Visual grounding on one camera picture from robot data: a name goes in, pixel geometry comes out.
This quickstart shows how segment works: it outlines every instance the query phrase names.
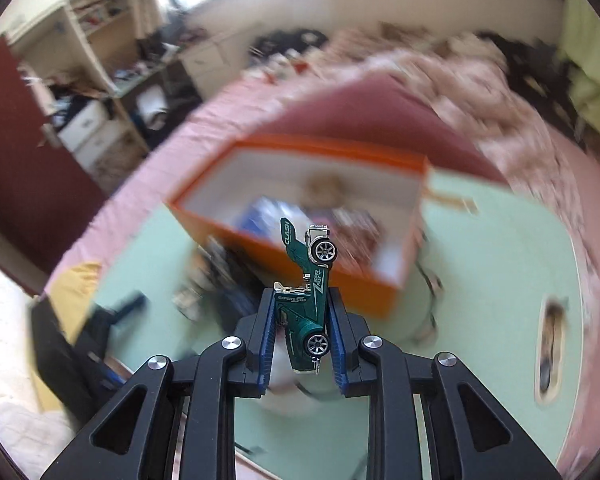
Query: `green table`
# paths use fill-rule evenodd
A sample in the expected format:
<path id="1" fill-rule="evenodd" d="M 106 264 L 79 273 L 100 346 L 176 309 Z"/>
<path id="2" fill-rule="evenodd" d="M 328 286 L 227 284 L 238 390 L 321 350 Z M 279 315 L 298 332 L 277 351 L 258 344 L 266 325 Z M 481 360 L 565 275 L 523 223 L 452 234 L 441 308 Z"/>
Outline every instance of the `green table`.
<path id="1" fill-rule="evenodd" d="M 429 240 L 421 262 L 445 287 L 436 307 L 438 337 L 428 346 L 410 342 L 429 301 L 424 280 L 415 271 L 392 318 L 369 319 L 370 328 L 412 353 L 458 355 L 555 463 L 570 426 L 582 357 L 582 301 L 571 239 L 544 206 L 484 181 L 436 171 L 429 187 L 471 198 L 478 208 L 473 215 L 434 202 L 423 207 Z M 177 357 L 189 348 L 201 352 L 222 337 L 213 322 L 193 325 L 171 301 L 192 244 L 162 206 L 100 286 L 96 302 L 102 305 L 116 304 L 133 290 L 142 290 L 150 300 L 147 311 L 129 322 L 133 326 L 121 327 L 112 338 L 113 355 L 131 369 L 156 354 Z M 541 305 L 548 295 L 566 300 L 568 329 L 560 392 L 541 406 L 534 397 L 536 345 Z M 335 389 L 330 363 L 323 361 L 320 376 L 303 381 Z M 237 399 L 235 419 L 236 442 L 251 450 L 250 459 L 284 480 L 306 478 L 307 456 L 316 480 L 362 478 L 366 399 L 331 400 L 295 418 L 275 415 L 253 399 Z M 304 453 L 292 451 L 299 446 Z"/>

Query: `toy car wheel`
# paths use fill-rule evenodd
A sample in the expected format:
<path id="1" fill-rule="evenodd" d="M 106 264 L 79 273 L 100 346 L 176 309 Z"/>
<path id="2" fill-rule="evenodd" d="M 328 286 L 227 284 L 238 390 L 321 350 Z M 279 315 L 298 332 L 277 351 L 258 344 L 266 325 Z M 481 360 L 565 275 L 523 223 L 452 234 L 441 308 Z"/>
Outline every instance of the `toy car wheel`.
<path id="1" fill-rule="evenodd" d="M 328 238 L 316 240 L 311 246 L 311 256 L 316 262 L 332 264 L 338 257 L 338 249 Z"/>
<path id="2" fill-rule="evenodd" d="M 329 338 L 323 332 L 311 334 L 304 340 L 304 349 L 312 357 L 328 354 L 330 347 Z"/>

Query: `triangular cutout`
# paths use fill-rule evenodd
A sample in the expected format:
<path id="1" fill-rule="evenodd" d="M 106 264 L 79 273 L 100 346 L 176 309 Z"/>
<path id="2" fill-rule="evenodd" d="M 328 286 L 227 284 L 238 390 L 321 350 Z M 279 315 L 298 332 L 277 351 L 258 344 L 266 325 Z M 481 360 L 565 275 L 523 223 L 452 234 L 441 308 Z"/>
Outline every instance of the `triangular cutout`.
<path id="1" fill-rule="evenodd" d="M 115 412 L 93 434 L 93 445 L 118 455 L 129 451 L 136 422 L 146 396 L 146 388 L 137 386 L 126 396 Z"/>
<path id="2" fill-rule="evenodd" d="M 509 431 L 482 402 L 472 387 L 468 384 L 460 384 L 458 392 L 469 422 L 469 430 L 474 441 L 475 450 L 482 453 L 494 447 L 508 444 L 511 440 Z"/>

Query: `yellow cloth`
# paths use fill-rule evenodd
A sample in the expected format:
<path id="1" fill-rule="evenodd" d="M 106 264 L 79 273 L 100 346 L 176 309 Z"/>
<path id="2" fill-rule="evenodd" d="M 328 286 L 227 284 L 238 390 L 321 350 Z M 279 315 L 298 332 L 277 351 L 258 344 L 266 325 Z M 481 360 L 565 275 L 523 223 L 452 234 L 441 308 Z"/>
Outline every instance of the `yellow cloth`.
<path id="1" fill-rule="evenodd" d="M 98 287 L 101 268 L 102 266 L 97 262 L 80 264 L 62 272 L 51 284 L 49 300 L 58 317 L 62 332 L 71 344 L 75 343 L 90 314 L 91 299 Z M 30 351 L 29 368 L 42 411 L 62 409 L 62 403 L 38 376 L 32 351 Z"/>
<path id="2" fill-rule="evenodd" d="M 560 47 L 580 67 L 572 77 L 571 101 L 600 133 L 600 18 L 587 0 L 565 0 Z"/>

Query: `open cardboard box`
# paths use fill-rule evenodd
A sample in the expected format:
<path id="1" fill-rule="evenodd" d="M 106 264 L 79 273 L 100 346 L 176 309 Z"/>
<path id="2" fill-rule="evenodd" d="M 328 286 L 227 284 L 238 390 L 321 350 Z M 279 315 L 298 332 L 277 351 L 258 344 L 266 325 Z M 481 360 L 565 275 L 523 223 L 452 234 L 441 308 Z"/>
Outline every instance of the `open cardboard box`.
<path id="1" fill-rule="evenodd" d="M 200 244 L 213 235 L 239 246 L 284 285 L 300 285 L 302 273 L 282 245 L 238 232 L 234 226 L 261 196 L 299 203 L 306 181 L 333 173 L 347 187 L 347 207 L 367 210 L 382 227 L 372 268 L 330 272 L 347 308 L 387 316 L 416 257 L 420 203 L 429 163 L 424 156 L 360 142 L 309 137 L 251 136 L 236 140 L 186 180 L 167 206 Z M 304 231 L 296 229 L 304 242 Z"/>

